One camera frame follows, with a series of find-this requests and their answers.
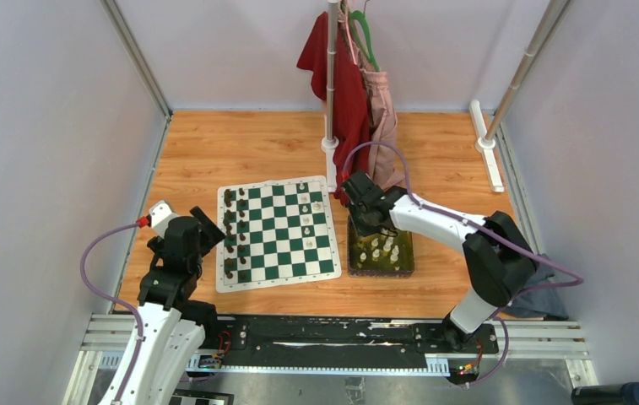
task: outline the white wall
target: white wall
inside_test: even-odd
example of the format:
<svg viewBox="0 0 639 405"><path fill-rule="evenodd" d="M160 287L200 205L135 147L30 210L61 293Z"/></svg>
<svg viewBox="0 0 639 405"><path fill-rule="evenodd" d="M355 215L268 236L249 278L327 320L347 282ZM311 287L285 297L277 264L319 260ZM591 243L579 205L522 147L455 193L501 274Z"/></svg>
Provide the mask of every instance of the white wall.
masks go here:
<svg viewBox="0 0 639 405"><path fill-rule="evenodd" d="M100 2L0 2L0 403L60 403L163 126Z"/></svg>
<svg viewBox="0 0 639 405"><path fill-rule="evenodd" d="M310 74L296 62L326 0L119 4L173 108L319 107ZM497 106L546 4L371 0L372 43L397 107L466 110L474 97L484 108Z"/></svg>
<svg viewBox="0 0 639 405"><path fill-rule="evenodd" d="M639 2L574 2L507 127L599 379L639 380Z"/></svg>

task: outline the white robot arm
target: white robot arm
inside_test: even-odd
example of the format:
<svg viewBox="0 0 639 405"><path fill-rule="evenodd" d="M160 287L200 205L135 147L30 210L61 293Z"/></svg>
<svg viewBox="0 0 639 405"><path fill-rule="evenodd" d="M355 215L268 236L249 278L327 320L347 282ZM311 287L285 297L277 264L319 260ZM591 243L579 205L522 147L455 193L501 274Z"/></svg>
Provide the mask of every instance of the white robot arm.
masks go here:
<svg viewBox="0 0 639 405"><path fill-rule="evenodd" d="M202 273L203 256L225 235L199 208L191 213L181 217L165 201L150 209L150 226L159 237L149 243L154 257L140 284L138 312L144 333L128 342L101 405L169 403L187 361L205 340L203 324L212 314L216 320L213 305L189 297Z"/></svg>
<svg viewBox="0 0 639 405"><path fill-rule="evenodd" d="M530 250L516 224L505 213L495 212L489 217L461 213L415 195L409 196L401 187L384 192L361 171L342 183L342 189L349 198L351 220L359 235L372 235L384 229L406 230L450 246L466 257L471 288L444 318L443 336L436 337L447 340L455 349L461 348L484 321L508 305L535 274L535 262L468 225L484 226Z"/></svg>

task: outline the green and white chessboard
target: green and white chessboard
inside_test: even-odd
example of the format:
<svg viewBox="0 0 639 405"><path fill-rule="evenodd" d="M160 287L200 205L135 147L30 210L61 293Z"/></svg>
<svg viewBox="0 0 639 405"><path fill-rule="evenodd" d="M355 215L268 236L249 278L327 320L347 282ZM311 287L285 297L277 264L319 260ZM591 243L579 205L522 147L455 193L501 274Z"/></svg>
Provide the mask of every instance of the green and white chessboard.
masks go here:
<svg viewBox="0 0 639 405"><path fill-rule="evenodd" d="M341 276L324 176L221 187L217 206L217 224L234 235L218 246L218 292Z"/></svg>

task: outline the plastic container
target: plastic container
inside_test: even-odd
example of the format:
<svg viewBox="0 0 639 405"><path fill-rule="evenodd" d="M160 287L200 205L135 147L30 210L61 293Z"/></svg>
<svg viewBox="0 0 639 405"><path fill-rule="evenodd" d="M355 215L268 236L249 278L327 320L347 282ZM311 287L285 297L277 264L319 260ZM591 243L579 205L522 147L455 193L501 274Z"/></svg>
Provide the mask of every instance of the plastic container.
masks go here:
<svg viewBox="0 0 639 405"><path fill-rule="evenodd" d="M351 219L347 225L347 258L349 276L352 277L384 277L408 278L414 273L414 240L410 232L397 231L393 237L393 246L398 246L398 260L391 263L391 252L382 248L387 241L387 235L374 234L360 238L356 234ZM377 239L377 247L371 246L371 241ZM373 260L372 253L378 249L380 254ZM366 259L361 261L361 253Z"/></svg>

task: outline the wooden floor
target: wooden floor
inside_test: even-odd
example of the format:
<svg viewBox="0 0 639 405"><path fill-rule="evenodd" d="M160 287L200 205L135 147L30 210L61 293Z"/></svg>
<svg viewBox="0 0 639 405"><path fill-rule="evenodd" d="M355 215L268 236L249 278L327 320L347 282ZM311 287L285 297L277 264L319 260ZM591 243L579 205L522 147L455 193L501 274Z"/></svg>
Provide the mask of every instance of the wooden floor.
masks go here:
<svg viewBox="0 0 639 405"><path fill-rule="evenodd" d="M177 112L146 210L165 199L180 215L198 205L216 220L221 186L325 175L322 134L322 114L315 112ZM474 143L468 114L399 114L398 146L409 162L415 192L468 213L512 214L508 195L490 192ZM224 313L443 317L466 293L463 257L418 235L411 278L350 278L347 211L335 200L332 211L344 265L341 278L220 294L213 251L205 257L192 298L216 304ZM124 300L137 302L140 278L152 257L145 244L153 236L151 229L138 232L120 291Z"/></svg>

